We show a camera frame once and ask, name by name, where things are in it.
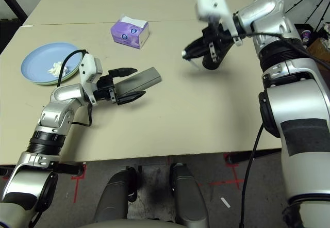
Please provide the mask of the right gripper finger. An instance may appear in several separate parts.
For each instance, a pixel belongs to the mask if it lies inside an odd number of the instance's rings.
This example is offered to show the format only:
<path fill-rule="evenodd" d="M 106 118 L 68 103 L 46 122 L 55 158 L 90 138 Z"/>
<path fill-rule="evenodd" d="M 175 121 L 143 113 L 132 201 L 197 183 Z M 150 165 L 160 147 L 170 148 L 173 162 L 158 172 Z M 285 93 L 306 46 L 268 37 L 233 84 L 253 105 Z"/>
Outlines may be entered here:
<path fill-rule="evenodd" d="M 205 43 L 203 37 L 194 40 L 187 46 L 188 50 L 202 50 L 204 48 L 205 48 Z"/>
<path fill-rule="evenodd" d="M 191 60 L 194 58 L 200 58 L 209 53 L 209 47 L 204 45 L 188 45 L 183 50 L 183 59 Z"/>

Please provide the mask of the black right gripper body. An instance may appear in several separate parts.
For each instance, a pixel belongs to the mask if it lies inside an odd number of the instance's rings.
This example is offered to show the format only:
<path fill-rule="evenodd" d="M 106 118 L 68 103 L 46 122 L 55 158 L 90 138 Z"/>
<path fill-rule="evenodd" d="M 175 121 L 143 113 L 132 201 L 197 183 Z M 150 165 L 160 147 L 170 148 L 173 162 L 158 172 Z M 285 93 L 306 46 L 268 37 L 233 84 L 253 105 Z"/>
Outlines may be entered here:
<path fill-rule="evenodd" d="M 221 63 L 234 42 L 228 30 L 222 24 L 209 22 L 202 30 L 207 53 L 203 56 L 202 63 Z"/>

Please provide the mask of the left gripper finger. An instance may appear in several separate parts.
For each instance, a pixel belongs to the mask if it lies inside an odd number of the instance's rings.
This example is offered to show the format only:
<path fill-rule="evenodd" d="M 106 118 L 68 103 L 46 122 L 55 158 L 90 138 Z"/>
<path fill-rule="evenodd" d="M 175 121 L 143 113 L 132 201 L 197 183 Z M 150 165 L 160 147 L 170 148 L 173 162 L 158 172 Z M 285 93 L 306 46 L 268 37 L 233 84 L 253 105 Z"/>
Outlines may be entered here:
<path fill-rule="evenodd" d="M 117 105 L 123 105 L 137 100 L 146 94 L 146 91 L 133 91 L 117 96 Z"/>
<path fill-rule="evenodd" d="M 117 68 L 109 70 L 108 74 L 112 77 L 126 77 L 137 72 L 137 69 L 134 68 Z"/>

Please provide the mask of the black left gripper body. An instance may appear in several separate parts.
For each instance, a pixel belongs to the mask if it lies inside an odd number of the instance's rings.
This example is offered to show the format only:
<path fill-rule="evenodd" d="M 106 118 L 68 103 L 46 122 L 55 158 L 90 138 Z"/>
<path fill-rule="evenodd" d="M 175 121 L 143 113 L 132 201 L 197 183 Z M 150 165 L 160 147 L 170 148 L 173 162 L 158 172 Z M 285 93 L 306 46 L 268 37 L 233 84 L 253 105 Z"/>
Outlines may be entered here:
<path fill-rule="evenodd" d="M 113 104 L 118 103 L 118 97 L 113 79 L 119 77 L 118 75 L 112 76 L 107 74 L 101 76 L 96 82 L 96 90 L 94 91 L 94 97 L 96 101 L 111 101 Z"/>

